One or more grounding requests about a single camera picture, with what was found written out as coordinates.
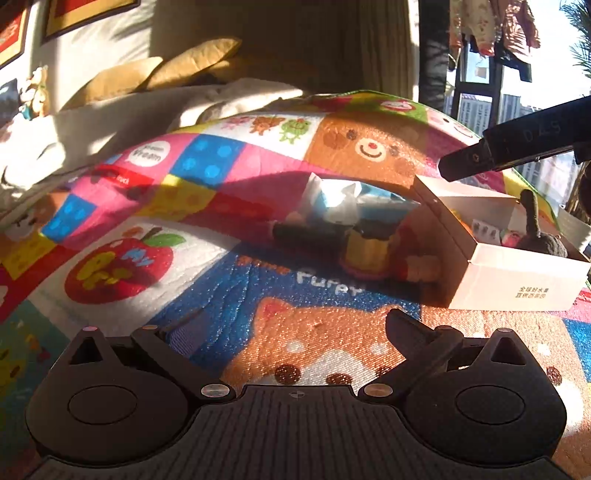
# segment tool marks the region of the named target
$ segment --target framed picture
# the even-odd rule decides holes
[[[110,17],[139,5],[141,0],[49,0],[44,40]]]
[[[11,0],[0,8],[0,68],[25,50],[30,8],[29,0]]]

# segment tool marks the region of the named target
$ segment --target yellow pillow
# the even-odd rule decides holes
[[[142,85],[161,63],[162,57],[150,57],[103,70],[78,90],[61,109],[71,110],[141,90]]]
[[[164,63],[148,81],[147,89],[179,87],[188,84],[199,72],[233,55],[242,40],[215,38],[190,48]]]
[[[315,90],[319,81],[316,68],[299,61],[276,61],[265,57],[237,55],[224,59],[206,72],[225,83],[250,77],[273,82],[283,82],[299,88]]]

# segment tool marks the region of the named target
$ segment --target blue square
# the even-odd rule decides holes
[[[591,382],[591,324],[564,319],[587,382]]]
[[[221,185],[245,143],[214,135],[199,135],[179,156],[170,174],[198,185]]]
[[[70,193],[51,221],[43,227],[41,233],[57,244],[63,242],[92,215],[95,209],[96,205]]]

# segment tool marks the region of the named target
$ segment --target screw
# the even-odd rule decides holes
[[[363,391],[370,397],[387,397],[392,395],[394,390],[392,390],[390,385],[386,385],[385,383],[370,383],[363,388]]]
[[[201,395],[208,398],[222,398],[230,393],[230,389],[221,383],[210,383],[201,389]]]

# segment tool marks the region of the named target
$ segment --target cartoon frog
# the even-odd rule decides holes
[[[305,135],[310,129],[310,122],[304,118],[288,120],[281,126],[283,130],[281,134],[280,142],[287,140],[291,145],[294,141]]]

